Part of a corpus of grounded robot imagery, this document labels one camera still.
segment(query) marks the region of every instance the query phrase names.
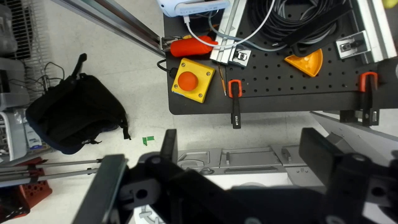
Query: red object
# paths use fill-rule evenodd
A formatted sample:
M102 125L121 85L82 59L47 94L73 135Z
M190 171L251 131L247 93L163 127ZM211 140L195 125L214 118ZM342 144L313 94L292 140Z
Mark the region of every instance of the red object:
M376 81L376 85L378 84L378 74L377 73L364 73L359 76L359 93L367 91L367 79L373 78Z
M206 35L200 37L199 39L208 44L216 45L216 43ZM177 58L177 59L189 58L189 57L205 57L205 55L209 55L211 50L213 48L206 47L193 38L186 40L174 42L170 45L170 54L173 58Z
M240 80L231 80L231 81L228 83L228 96L229 96L230 99L232 99L232 85L234 85L234 84L236 84L236 85L239 86L239 95L237 95L237 98L239 98L239 99L242 98L242 96L244 96L244 91L242 91L242 89L241 89L241 81L240 81Z
M183 91L193 91L196 89L198 84L199 84L198 78L193 73L183 73L178 78L178 86Z
M31 160L25 166L35 166L35 165L42 165L46 161L38 159ZM45 176L45 172L42 170L33 170L30 172L30 176ZM21 195L24 196L26 203L29 205L29 208L33 208L36 205L38 205L41 201L47 198L52 190L50 188L47 182L37 182L32 185L24 185L20 186Z

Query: orange clamp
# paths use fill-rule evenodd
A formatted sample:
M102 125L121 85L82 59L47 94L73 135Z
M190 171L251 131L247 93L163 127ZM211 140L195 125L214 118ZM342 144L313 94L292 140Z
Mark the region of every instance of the orange clamp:
M359 76L359 93L367 91L367 79L373 78L376 85L378 84L378 74L377 73L364 73Z
M234 85L234 84L236 84L237 88L239 88L239 95L237 95L237 98L239 98L239 99L242 98L242 96L244 96L244 91L242 91L242 89L241 89L241 81L240 81L240 80L230 80L230 81L228 83L228 96L229 96L230 99L232 99L232 85Z

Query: white cable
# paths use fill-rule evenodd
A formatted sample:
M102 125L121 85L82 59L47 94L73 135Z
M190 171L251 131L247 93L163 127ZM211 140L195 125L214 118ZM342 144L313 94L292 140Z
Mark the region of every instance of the white cable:
M215 30L215 29L213 28L211 18L210 18L210 17L208 18L208 24L209 24L210 30L211 30L213 33L215 33L216 35L219 35L220 38L223 38L223 39L234 40L234 42L240 42L240 40L242 40L242 39L240 39L240 38L229 37L229 35L225 35L225 34ZM244 45L250 45L251 48L257 49L257 50L264 52L264 53L276 53L276 52L281 52L281 50L283 50L283 49L286 48L286 45L283 45L283 47L279 47L279 48L275 48L275 49L266 49L266 48L261 48L261 47L259 47L259 45L256 45L256 44L254 44L254 43L250 43L250 42L244 43Z
M191 32L191 29L190 29L190 25L189 25L190 19L189 19L189 17L184 17L184 23L185 23L185 25L186 25L188 32L190 33L190 35L191 35L194 39L196 39L199 43L201 43L201 44L204 44L204 45L206 45L206 47L210 47L210 48L215 48L215 49L231 49L231 48L235 48L235 47L237 47L237 45L241 45L241 44L246 43L247 40L250 40L251 38L254 38L254 37L262 29L262 27L264 27L265 23L269 20L269 18L270 18L270 15L271 15L271 13L272 13L272 9L274 9L274 7L275 7L275 2L276 2L276 0L272 0L272 4L271 4L271 7L270 7L266 17L264 18L262 23L260 24L260 27L259 27L251 35L249 35L246 39L244 39L244 40L241 40L241 42L237 42L237 43L235 43L234 45L229 45L229 47L228 47L228 45L213 45L213 44L209 44L209 43L201 40L201 39L199 39L199 38Z

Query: orange triangle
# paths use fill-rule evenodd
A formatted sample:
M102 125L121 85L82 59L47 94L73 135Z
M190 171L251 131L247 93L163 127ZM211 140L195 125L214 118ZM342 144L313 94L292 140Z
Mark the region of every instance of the orange triangle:
M316 78L323 65L323 52L322 49L312 53L305 58L297 58L296 55L287 57L285 62L297 70L302 71L310 78Z

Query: cable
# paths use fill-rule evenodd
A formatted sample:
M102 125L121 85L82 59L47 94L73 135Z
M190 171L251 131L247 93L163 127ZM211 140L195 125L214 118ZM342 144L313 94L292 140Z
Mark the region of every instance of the cable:
M223 50L224 50L224 49L232 49L232 48L235 48L235 47L237 47L237 45L241 45L241 44L246 43L246 42L250 40L251 38L254 38L257 33L260 33L260 30L264 28L264 25L266 24L266 22L267 22L269 18L271 17L271 13L272 13L272 9L274 9L274 7L275 7L275 3L276 3L276 0L272 0L270 9L267 10L267 14L264 17L264 20L262 20L262 23L259 25L259 28L257 28L251 35L249 35L249 37L245 38L244 40L240 40L240 42L237 42L237 43L235 43L235 44L232 44L232 45L221 45L221 47L220 47L220 45L209 44L209 43L201 40L201 39L199 39L199 38L191 32L190 25L189 25L189 24L190 24L189 17L184 17L184 23L185 23L185 25L186 25L186 29L188 29L189 34L190 34L194 39L196 39L199 43L201 43L201 44L204 44L204 45L206 45L206 47L214 48L214 49L223 49Z
M286 4L288 4L288 2L290 0L279 0L275 7L272 7L269 0L251 0L247 3L247 10L250 12L249 20L255 27L259 24L260 19L267 14L269 9L272 8L269 23L266 23L264 29L259 33L270 43L282 45L286 37L316 20L330 9L346 3L346 0L308 0L311 7L302 13L298 20L292 20L290 19L290 15L286 17ZM315 45L334 33L336 28L336 24L331 25L320 33L310 35L306 40L301 40L300 44Z
M223 39L237 40L237 42L239 42L239 40L242 40L242 39L240 39L240 38L229 37L229 35L226 35L226 34L223 34L223 33L215 30L214 27L213 27L213 23L211 23L211 18L210 18L210 17L208 18L208 23L209 23L210 30L211 30L213 33L215 33L216 35L221 37ZM257 49L257 50L264 52L264 53L276 53L276 52L281 52L281 50L283 50L283 49L286 48L286 45L283 45L283 47L275 48L275 49L266 49L266 48L261 48L261 47L259 47L259 45L256 45L256 44L254 44L254 43L251 43L251 42L246 42L246 43L244 43L244 45L250 45L250 47L252 47L254 49Z
M31 88L27 88L27 86L26 86L27 83L24 83L24 81L21 81L21 80L16 80L16 79L10 79L9 83L10 83L10 85L14 85L14 86L17 86L17 88L24 88L24 89L26 89L27 91L31 91L31 93L43 93L43 91L45 91L43 85L40 84L38 80L37 80L37 84L40 84L40 86L41 86L43 90L33 90L33 89L31 89Z
M43 84L41 84L40 80L42 80L42 78L40 78L37 80L26 79L25 81L17 80L17 79L10 79L10 83L19 83L21 85L40 85L40 86L43 86Z
M63 81L63 80L62 80L62 79L60 79L60 78L53 78L53 79L47 78L47 80L58 80L58 81Z
M208 18L208 17L214 18L219 12L220 10L209 12L209 13L201 13L201 14L194 14L194 15L190 15L190 19L201 19L201 18Z
M55 63L52 63L52 62L50 62L50 63L46 64L46 66L45 66L45 69L43 69L45 76L47 76L46 71L47 71L48 65L52 65L52 66L58 68L58 69L62 71L62 80L65 80L65 70L63 70L63 68L61 68L60 65L57 65L57 64L55 64Z
M157 66L158 66L160 70L165 71L165 73L172 71L172 70L168 70L168 69L165 69L165 68L163 68L163 66L160 65L160 64L164 64L164 63L167 63L167 60L160 60L160 62L157 63Z

